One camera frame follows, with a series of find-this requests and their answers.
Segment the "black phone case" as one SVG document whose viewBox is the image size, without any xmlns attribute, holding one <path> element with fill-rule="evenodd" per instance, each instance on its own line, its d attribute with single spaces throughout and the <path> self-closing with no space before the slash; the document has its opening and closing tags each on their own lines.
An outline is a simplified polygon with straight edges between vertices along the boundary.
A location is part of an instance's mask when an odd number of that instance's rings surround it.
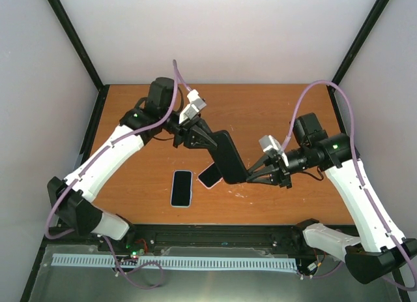
<svg viewBox="0 0 417 302">
<path fill-rule="evenodd" d="M 216 150 L 209 151 L 223 180 L 229 184 L 245 183 L 248 171 L 238 153 L 238 150 L 226 130 L 212 132 L 209 136 L 217 144 Z"/>
</svg>

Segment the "phone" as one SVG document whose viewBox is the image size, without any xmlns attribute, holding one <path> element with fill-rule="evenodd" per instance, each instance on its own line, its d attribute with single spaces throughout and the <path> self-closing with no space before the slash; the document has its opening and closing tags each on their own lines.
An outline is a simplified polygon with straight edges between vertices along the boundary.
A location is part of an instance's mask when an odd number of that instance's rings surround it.
<svg viewBox="0 0 417 302">
<path fill-rule="evenodd" d="M 190 207 L 192 201 L 192 176 L 190 170 L 173 173 L 170 204 L 172 207 Z"/>
<path fill-rule="evenodd" d="M 205 168 L 198 176 L 197 180 L 206 188 L 211 189 L 223 179 L 219 169 L 212 163 Z"/>
</svg>

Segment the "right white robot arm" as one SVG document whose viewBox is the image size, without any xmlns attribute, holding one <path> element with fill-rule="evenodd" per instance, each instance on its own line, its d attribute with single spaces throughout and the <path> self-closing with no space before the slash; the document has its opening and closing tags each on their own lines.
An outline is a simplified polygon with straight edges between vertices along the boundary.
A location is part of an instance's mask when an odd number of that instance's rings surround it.
<svg viewBox="0 0 417 302">
<path fill-rule="evenodd" d="M 393 223 L 373 190 L 363 162 L 350 138 L 339 133 L 329 137 L 314 113 L 295 120 L 293 134 L 298 149 L 286 153 L 271 135 L 259 141 L 264 155 L 249 169 L 247 181 L 291 188 L 291 176 L 309 168 L 331 181 L 356 226 L 358 236 L 351 236 L 309 219 L 295 227 L 296 249 L 319 249 L 346 264 L 351 275 L 368 284 L 405 264 L 416 256 L 416 239 L 406 238 Z"/>
</svg>

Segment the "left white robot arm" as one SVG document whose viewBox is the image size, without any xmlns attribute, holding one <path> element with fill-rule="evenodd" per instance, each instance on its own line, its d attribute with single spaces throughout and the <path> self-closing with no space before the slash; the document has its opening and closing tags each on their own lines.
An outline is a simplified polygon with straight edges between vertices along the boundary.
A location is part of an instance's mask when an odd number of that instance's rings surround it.
<svg viewBox="0 0 417 302">
<path fill-rule="evenodd" d="M 104 235 L 112 238 L 121 251 L 136 243 L 132 225 L 124 218 L 94 205 L 94 200 L 111 176 L 135 153 L 141 151 L 157 134 L 165 130 L 174 137 L 173 145 L 188 149 L 217 149 L 210 129 L 201 118 L 206 102 L 195 89 L 188 91 L 188 103 L 174 111 L 178 93 L 176 79 L 155 79 L 146 97 L 128 110 L 111 136 L 79 168 L 64 179 L 53 177 L 47 184 L 51 212 L 69 229 L 59 234 L 46 232 L 57 239 L 72 232 L 85 236 Z"/>
</svg>

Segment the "phone in blue case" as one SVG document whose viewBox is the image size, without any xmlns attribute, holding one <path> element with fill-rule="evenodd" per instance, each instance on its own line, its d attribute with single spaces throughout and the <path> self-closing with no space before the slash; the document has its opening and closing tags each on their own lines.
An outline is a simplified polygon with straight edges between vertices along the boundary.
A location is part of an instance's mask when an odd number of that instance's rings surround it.
<svg viewBox="0 0 417 302">
<path fill-rule="evenodd" d="M 192 176 L 190 170 L 173 173 L 170 204 L 172 207 L 190 207 L 192 201 Z"/>
</svg>

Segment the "grey metal front plate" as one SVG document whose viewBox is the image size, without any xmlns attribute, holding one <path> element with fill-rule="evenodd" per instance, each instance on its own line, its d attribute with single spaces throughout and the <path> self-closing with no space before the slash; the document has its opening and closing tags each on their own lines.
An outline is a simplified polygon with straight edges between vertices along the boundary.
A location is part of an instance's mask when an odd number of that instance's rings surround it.
<svg viewBox="0 0 417 302">
<path fill-rule="evenodd" d="M 345 267 L 324 279 L 273 271 L 175 271 L 134 273 L 131 285 L 107 267 L 52 266 L 55 253 L 85 253 L 81 246 L 48 246 L 25 301 L 402 301 L 383 280 L 356 282 Z"/>
</svg>

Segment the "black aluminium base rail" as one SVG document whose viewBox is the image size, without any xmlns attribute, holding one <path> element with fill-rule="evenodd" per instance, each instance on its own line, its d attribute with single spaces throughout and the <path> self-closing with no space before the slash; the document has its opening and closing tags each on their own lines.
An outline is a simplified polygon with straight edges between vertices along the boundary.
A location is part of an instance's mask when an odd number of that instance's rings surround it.
<svg viewBox="0 0 417 302">
<path fill-rule="evenodd" d="M 304 241 L 302 230 L 316 223 L 309 219 L 275 226 L 136 224 L 122 240 L 110 242 L 117 254 L 144 250 L 159 256 L 170 247 L 208 247 L 267 249 L 273 254 L 303 256 L 313 251 Z"/>
</svg>

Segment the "left black frame post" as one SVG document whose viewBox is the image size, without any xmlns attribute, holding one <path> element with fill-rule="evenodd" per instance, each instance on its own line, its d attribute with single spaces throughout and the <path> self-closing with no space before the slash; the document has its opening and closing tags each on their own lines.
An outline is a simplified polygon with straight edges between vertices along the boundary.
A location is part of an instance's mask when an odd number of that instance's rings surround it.
<svg viewBox="0 0 417 302">
<path fill-rule="evenodd" d="M 63 31 L 68 37 L 73 49 L 77 53 L 85 71 L 89 75 L 92 83 L 96 87 L 97 91 L 102 95 L 103 92 L 108 91 L 108 87 L 103 84 L 103 81 L 99 77 L 85 46 L 83 45 L 71 19 L 69 18 L 61 0 L 47 0 L 51 7 L 55 17 L 58 19 Z"/>
</svg>

